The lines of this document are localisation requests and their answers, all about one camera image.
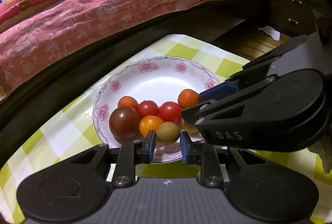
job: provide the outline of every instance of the pink floral blanket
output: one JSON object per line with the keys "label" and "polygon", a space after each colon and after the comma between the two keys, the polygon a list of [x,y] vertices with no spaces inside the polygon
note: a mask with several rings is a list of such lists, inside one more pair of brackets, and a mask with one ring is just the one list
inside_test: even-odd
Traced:
{"label": "pink floral blanket", "polygon": [[107,36],[209,0],[7,0],[0,4],[0,100]]}

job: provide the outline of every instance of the tablecloth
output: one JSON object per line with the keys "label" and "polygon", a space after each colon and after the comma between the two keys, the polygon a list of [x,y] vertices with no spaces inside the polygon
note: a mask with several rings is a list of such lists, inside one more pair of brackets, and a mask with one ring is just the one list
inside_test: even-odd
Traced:
{"label": "tablecloth", "polygon": [[[21,223],[24,220],[16,201],[17,186],[24,178],[101,143],[93,126],[92,107],[103,83],[129,63],[162,55],[193,60],[212,71],[220,82],[241,70],[242,65],[248,62],[244,58],[185,35],[168,35],[125,61],[54,115],[1,169],[0,211],[8,222]],[[310,153],[307,149],[294,153],[257,153],[310,177],[319,188],[319,201],[311,220],[315,224],[332,221],[332,173],[323,172],[321,160],[316,154]],[[107,180],[111,180],[114,166],[115,164]],[[184,165],[180,160],[168,164],[141,164],[137,166],[136,171],[137,176],[195,177],[199,172],[199,166]]]}

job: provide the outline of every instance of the cherry tomato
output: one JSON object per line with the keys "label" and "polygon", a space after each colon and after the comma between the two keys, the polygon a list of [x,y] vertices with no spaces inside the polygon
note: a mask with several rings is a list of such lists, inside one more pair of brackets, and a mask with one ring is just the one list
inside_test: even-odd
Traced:
{"label": "cherry tomato", "polygon": [[164,121],[157,117],[157,116],[151,116],[148,115],[144,117],[140,123],[139,123],[139,132],[146,137],[149,130],[154,130],[156,131],[157,128],[163,123]]}
{"label": "cherry tomato", "polygon": [[123,106],[137,109],[138,103],[134,98],[125,96],[120,98],[119,102],[117,103],[118,108]]}
{"label": "cherry tomato", "polygon": [[139,133],[141,117],[131,107],[116,108],[110,116],[109,126],[113,136],[119,139],[131,139]]}
{"label": "cherry tomato", "polygon": [[181,121],[181,107],[173,101],[167,101],[159,108],[159,117],[164,122],[179,123]]}
{"label": "cherry tomato", "polygon": [[144,118],[145,116],[158,116],[159,108],[156,103],[151,100],[144,100],[137,107],[138,113]]}
{"label": "cherry tomato", "polygon": [[198,96],[198,93],[196,93],[195,91],[190,89],[184,89],[178,97],[178,103],[181,108],[189,108],[195,106],[199,104]]}

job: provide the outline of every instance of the plate rim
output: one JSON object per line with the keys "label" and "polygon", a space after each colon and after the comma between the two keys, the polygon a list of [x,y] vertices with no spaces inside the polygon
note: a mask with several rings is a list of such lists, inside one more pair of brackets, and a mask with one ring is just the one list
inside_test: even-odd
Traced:
{"label": "plate rim", "polygon": [[[114,76],[118,76],[120,75],[123,71],[125,71],[126,69],[130,68],[130,67],[133,67],[133,66],[137,66],[139,65],[142,61],[145,61],[145,60],[152,60],[152,59],[155,59],[155,60],[165,60],[165,59],[168,59],[170,58],[171,60],[181,60],[181,61],[187,61],[187,62],[190,62],[192,65],[194,65],[195,67],[198,66],[198,68],[200,70],[203,70],[210,78],[212,79],[215,79],[217,81],[217,85],[220,84],[220,81],[218,80],[218,78],[210,71],[208,70],[208,68],[202,66],[201,64],[195,62],[195,61],[192,61],[192,60],[189,60],[189,59],[186,59],[186,58],[183,58],[183,57],[177,57],[177,56],[153,56],[153,57],[147,57],[147,58],[143,58],[141,60],[136,60],[130,64],[127,64],[126,66],[123,66],[121,69],[119,69],[117,72],[115,72],[114,74],[112,74],[104,83],[103,85],[101,86],[101,88],[98,90],[98,93],[95,97],[95,100],[93,102],[93,107],[92,107],[92,121],[93,121],[93,126],[95,128],[95,131],[97,132],[97,135],[101,135],[106,141],[107,141],[107,138],[102,134],[102,132],[100,132],[100,134],[98,133],[98,130],[96,128],[96,122],[98,121],[98,118],[96,117],[95,115],[95,108],[96,108],[96,104],[98,103],[99,99],[97,100],[97,98],[99,97],[100,98],[100,95],[103,93],[101,92],[101,90],[104,90],[107,85],[110,83],[111,79],[114,77]],[[175,162],[175,161],[178,161],[178,160],[181,160],[182,157],[179,157],[177,159],[172,159],[172,160],[167,160],[167,161],[154,161],[152,162],[152,164],[165,164],[165,163],[171,163],[171,162]]]}

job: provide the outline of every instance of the drawer handle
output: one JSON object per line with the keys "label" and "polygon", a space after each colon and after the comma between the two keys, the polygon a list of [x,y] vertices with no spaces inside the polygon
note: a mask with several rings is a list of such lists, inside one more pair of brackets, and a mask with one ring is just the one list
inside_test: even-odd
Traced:
{"label": "drawer handle", "polygon": [[293,19],[288,19],[289,22],[294,22],[295,25],[298,25],[298,22],[296,20],[293,20]]}
{"label": "drawer handle", "polygon": [[301,1],[299,1],[299,0],[292,0],[293,2],[296,2],[296,3],[299,3],[299,4],[302,4],[302,2]]}

